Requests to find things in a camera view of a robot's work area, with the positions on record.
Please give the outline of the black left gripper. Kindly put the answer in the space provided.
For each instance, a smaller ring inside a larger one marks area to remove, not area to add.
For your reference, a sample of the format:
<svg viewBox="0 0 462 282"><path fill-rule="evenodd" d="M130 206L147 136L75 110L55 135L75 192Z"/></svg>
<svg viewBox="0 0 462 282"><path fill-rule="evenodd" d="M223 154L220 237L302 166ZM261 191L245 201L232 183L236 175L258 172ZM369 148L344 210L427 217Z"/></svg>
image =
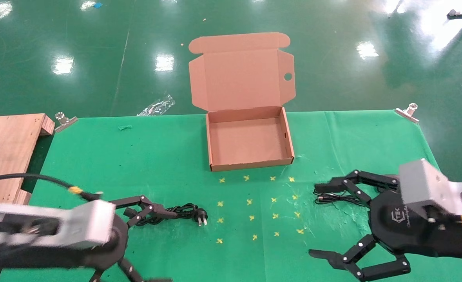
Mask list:
<svg viewBox="0 0 462 282"><path fill-rule="evenodd" d="M109 201L116 209L141 207L127 221L129 228L154 216L161 219L177 219L178 214L167 211L163 205L152 203L144 195L127 197ZM68 268L93 268L94 274L90 282L102 282L101 278L106 269L117 262L120 270L129 282L172 282L171 278L144 279L136 268L126 258L122 258L126 249L127 227L116 215L115 208L73 208L69 210L68 223L70 225Z"/></svg>

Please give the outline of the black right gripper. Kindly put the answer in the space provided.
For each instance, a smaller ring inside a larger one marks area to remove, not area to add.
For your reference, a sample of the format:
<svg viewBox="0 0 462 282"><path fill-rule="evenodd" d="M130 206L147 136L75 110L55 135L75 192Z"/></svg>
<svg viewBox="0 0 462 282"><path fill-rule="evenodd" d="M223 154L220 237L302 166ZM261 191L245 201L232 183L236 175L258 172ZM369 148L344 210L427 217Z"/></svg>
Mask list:
<svg viewBox="0 0 462 282"><path fill-rule="evenodd" d="M372 199L358 187L358 184L374 187L382 194ZM360 282L410 273L410 264L403 255L405 253L428 257L448 256L451 244L446 230L439 230L437 224L432 224L409 210L402 202L401 195L395 193L399 186L397 175L381 175L360 170L354 170L342 177L333 177L328 183L314 184L315 204L347 202L363 207L370 206L370 229L373 235L364 236L344 254L310 249L309 255L326 260L334 269L348 271ZM391 252L395 260L364 268L358 267L359 260L378 243Z"/></svg>

